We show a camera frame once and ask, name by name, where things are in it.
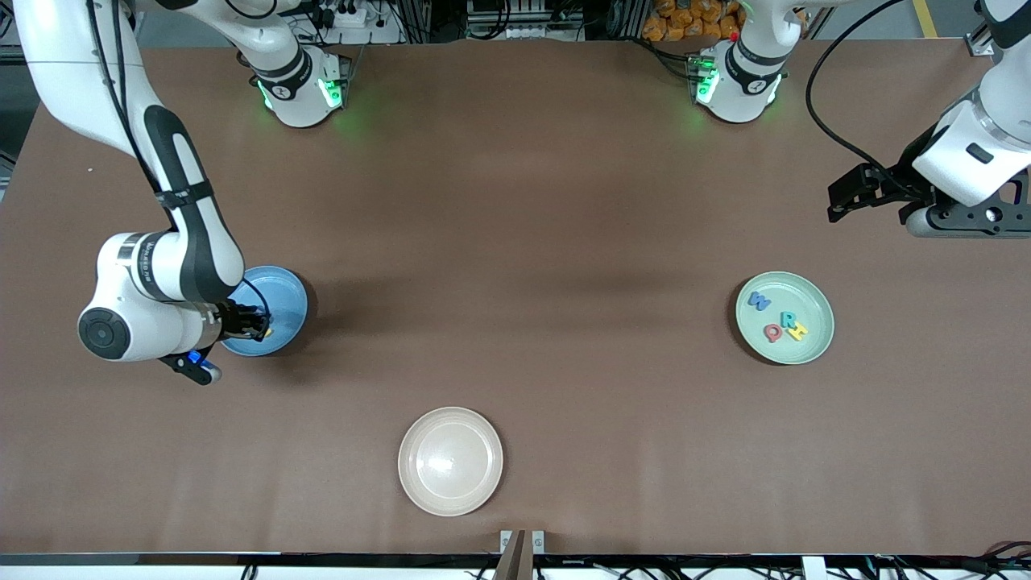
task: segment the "white plate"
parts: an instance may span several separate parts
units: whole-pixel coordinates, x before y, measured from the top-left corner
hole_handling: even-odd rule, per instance
[[[417,506],[453,517],[490,500],[503,463],[501,440],[487,419],[468,409],[444,407],[412,423],[401,442],[397,472]]]

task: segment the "green led light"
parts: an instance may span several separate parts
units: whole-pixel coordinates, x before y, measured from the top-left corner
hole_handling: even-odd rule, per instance
[[[261,90],[261,94],[265,97],[265,108],[272,110],[272,101],[268,100],[268,93],[265,91],[265,87],[262,86],[261,80],[258,81],[258,89]]]
[[[320,78],[319,88],[322,89],[323,96],[326,97],[326,104],[329,105],[330,108],[340,106],[342,99],[340,98],[340,88],[337,87],[336,82],[327,82]]]
[[[703,103],[707,103],[712,100],[712,93],[716,92],[716,86],[720,83],[720,71],[713,70],[708,78],[702,80],[698,84],[698,100]]]
[[[776,80],[773,81],[773,87],[770,89],[770,97],[766,99],[766,104],[770,104],[771,102],[773,102],[773,99],[776,98],[776,88],[778,84],[780,84],[781,78],[784,78],[783,74],[776,75]]]

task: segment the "blue plate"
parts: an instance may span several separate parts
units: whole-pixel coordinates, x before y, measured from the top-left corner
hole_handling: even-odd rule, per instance
[[[243,277],[258,287],[258,292],[268,303],[268,310],[272,314],[270,334],[260,343],[246,339],[229,339],[222,344],[229,352],[241,356],[274,353],[290,344],[304,327],[304,319],[308,315],[308,295],[304,292],[304,284],[294,272],[279,266],[256,266],[243,272]],[[240,282],[229,298],[238,305],[264,310],[261,299],[246,283]]]

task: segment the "black strap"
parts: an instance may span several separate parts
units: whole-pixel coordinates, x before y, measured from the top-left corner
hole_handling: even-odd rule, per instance
[[[787,61],[788,57],[791,56],[791,53],[788,53],[783,57],[760,57],[759,55],[750,50],[749,47],[744,45],[744,42],[742,42],[740,38],[737,39],[737,42],[734,42],[734,46],[736,46],[737,49],[741,52],[741,57],[743,57],[744,60],[749,62],[754,62],[760,66],[776,66]]]
[[[154,194],[154,197],[157,198],[162,207],[174,209],[184,205],[192,205],[212,195],[214,195],[214,190],[211,187],[211,181],[204,179],[178,191],[159,191]]]
[[[734,58],[734,50],[727,50],[726,53],[726,69],[730,77],[737,81],[741,86],[741,90],[744,91],[746,95],[758,95],[769,87],[770,82],[773,82],[777,75],[780,74],[780,67],[773,72],[759,76],[758,74],[753,74],[740,67]]]

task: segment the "metal bracket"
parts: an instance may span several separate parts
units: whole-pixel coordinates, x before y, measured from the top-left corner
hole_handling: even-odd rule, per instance
[[[970,53],[971,57],[995,55],[995,48],[992,46],[992,32],[985,23],[980,23],[977,28],[973,29],[973,32],[964,34],[963,40],[966,42],[967,52]]]
[[[508,540],[511,538],[511,536],[512,536],[512,531],[511,530],[502,530],[501,531],[501,548],[500,548],[499,551],[501,551],[501,552],[505,551],[505,547],[508,545]],[[535,530],[535,531],[533,531],[533,534],[531,535],[530,540],[533,542],[533,553],[535,553],[535,554],[543,554],[544,553],[544,531],[543,530]]]
[[[824,556],[802,556],[802,577],[805,580],[827,580],[827,560]]]
[[[502,541],[504,550],[494,578],[498,580],[532,580],[533,578],[533,544],[530,534],[525,530],[509,532],[507,542]]]

